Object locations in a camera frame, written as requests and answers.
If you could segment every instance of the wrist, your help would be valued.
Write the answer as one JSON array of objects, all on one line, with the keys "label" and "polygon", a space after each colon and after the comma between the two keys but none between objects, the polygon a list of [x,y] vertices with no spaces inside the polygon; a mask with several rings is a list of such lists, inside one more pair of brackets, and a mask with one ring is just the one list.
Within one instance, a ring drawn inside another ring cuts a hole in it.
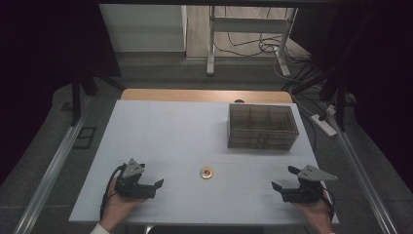
[{"label": "wrist", "polygon": [[113,221],[105,219],[105,218],[99,224],[109,233],[112,233],[116,228],[116,224],[113,223]]}]

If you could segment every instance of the metal rail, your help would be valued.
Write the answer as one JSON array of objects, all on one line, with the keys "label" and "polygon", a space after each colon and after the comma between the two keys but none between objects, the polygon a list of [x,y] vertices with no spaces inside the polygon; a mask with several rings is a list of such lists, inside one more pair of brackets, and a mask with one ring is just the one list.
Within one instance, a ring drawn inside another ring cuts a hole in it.
[{"label": "metal rail", "polygon": [[337,131],[338,140],[340,145],[343,148],[343,151],[349,160],[349,164],[353,169],[353,172],[356,175],[358,183],[364,193],[365,198],[370,203],[373,213],[376,215],[377,221],[379,222],[380,227],[383,230],[383,233],[386,234],[397,234],[397,231],[393,225],[392,218],[387,211],[380,195],[374,188],[373,184],[370,181],[370,178],[367,175],[361,161],[358,158],[358,155],[353,148],[352,143],[350,142],[349,138],[347,137],[345,132],[340,130],[340,127],[334,120],[334,118],[328,115],[328,120],[330,121],[333,128]]},{"label": "metal rail", "polygon": [[34,192],[34,195],[31,198],[26,210],[24,211],[24,214],[22,215],[14,233],[30,233],[33,229],[34,224],[36,223],[39,214],[42,212],[49,194],[51,193],[52,188],[55,185],[60,170],[63,167],[64,162],[66,161],[67,155],[69,154],[69,151],[72,148],[73,143],[83,126],[83,123],[85,122],[87,114],[92,106],[93,100],[94,97],[85,97],[82,105],[83,115],[75,126],[69,128],[66,135],[64,136],[63,141],[58,147],[58,150],[51,164],[46,170],[45,175],[43,175],[43,178],[40,181],[36,191]]}]

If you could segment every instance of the floor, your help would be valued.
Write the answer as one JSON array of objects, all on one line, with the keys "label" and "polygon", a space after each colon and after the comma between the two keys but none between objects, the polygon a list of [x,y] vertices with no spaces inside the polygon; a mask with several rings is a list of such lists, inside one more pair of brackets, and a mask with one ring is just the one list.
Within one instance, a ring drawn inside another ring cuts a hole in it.
[{"label": "floor", "polygon": [[[215,7],[215,16],[283,20],[286,14],[285,11],[284,8]],[[209,43],[209,7],[187,6],[187,16],[186,57],[188,59],[206,58]],[[268,33],[261,35],[260,33],[216,32],[214,37],[215,56],[218,58],[241,58],[254,55],[254,58],[273,58],[273,53],[261,53],[257,42],[260,38],[263,43],[276,46],[279,44],[281,36]],[[286,45],[289,53],[295,58],[308,57],[308,53],[292,40],[287,40]]]}]

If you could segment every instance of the sleeve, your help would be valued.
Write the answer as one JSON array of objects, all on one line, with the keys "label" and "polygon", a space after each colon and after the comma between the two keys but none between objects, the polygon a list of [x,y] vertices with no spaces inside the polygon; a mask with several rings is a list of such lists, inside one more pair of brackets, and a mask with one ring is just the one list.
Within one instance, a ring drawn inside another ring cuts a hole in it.
[{"label": "sleeve", "polygon": [[100,224],[98,223],[95,227],[94,230],[91,232],[91,234],[110,234],[107,232]]}]

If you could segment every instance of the power strip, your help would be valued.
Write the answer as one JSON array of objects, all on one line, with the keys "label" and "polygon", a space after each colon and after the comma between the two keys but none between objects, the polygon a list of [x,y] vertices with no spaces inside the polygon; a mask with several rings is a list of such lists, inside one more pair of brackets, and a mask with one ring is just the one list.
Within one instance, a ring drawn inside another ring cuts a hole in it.
[{"label": "power strip", "polygon": [[315,114],[311,117],[313,119],[314,122],[316,122],[316,124],[322,129],[322,131],[327,134],[329,137],[334,137],[337,135],[337,132],[335,132],[335,130],[333,128],[331,128],[327,122],[325,121],[320,121],[319,120],[319,115]]}]

